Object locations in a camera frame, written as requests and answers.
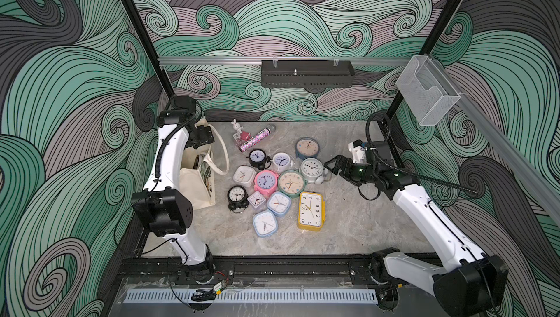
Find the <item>white twin-bell alarm clock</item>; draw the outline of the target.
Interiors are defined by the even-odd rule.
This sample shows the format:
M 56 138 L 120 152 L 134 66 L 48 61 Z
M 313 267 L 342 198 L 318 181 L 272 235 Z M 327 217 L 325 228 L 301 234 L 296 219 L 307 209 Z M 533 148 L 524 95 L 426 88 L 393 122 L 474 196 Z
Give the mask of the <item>white twin-bell alarm clock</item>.
M 315 158 L 303 160 L 299 171 L 307 184 L 322 184 L 326 181 L 328 176 L 328 170 Z

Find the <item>cream floral canvas bag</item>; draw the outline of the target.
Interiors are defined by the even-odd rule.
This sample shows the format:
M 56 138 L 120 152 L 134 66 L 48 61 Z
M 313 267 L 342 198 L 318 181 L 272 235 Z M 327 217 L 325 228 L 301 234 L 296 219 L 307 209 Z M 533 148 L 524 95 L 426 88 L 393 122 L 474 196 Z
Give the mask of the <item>cream floral canvas bag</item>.
M 230 159 L 222 136 L 212 124 L 202 118 L 196 126 L 210 127 L 214 143 L 198 149 L 190 146 L 184 150 L 179 170 L 179 191 L 192 203 L 194 210 L 201 210 L 216 205 L 215 176 L 228 174 Z M 221 170 L 213 160 L 213 147 L 217 143 L 222 146 L 225 160 L 224 170 Z

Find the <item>yellow rectangular alarm clock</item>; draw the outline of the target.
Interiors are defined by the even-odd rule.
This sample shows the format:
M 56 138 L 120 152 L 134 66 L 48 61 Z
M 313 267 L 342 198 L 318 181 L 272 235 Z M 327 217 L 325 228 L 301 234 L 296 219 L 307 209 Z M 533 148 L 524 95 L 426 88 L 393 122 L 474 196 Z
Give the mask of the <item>yellow rectangular alarm clock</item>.
M 325 200 L 319 193 L 300 193 L 297 212 L 297 227 L 301 230 L 319 232 L 325 224 Z

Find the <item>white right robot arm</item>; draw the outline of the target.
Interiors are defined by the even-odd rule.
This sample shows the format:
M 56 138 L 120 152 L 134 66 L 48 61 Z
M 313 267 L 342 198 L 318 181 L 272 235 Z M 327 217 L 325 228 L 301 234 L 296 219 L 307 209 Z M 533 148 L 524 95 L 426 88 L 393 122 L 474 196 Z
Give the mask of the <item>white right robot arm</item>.
M 420 175 L 395 166 L 385 142 L 356 140 L 349 149 L 351 157 L 335 156 L 325 167 L 356 187 L 374 184 L 414 222 L 441 263 L 430 264 L 388 248 L 372 256 L 373 279 L 414 285 L 434 296 L 449 316 L 497 310 L 505 293 L 507 264 L 497 255 L 488 255 L 437 207 L 420 184 Z

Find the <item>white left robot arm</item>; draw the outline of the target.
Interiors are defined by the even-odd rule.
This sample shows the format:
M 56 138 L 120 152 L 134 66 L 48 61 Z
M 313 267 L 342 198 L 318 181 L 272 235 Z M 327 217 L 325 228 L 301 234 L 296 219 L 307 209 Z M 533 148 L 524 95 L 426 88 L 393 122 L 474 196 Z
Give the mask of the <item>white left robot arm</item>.
M 150 175 L 131 207 L 144 229 L 172 245 L 180 263 L 192 275 L 214 273 L 208 245 L 192 227 L 191 199 L 179 189 L 185 149 L 214 142 L 210 127 L 198 126 L 203 110 L 189 96 L 173 96 L 157 117 L 157 149 Z

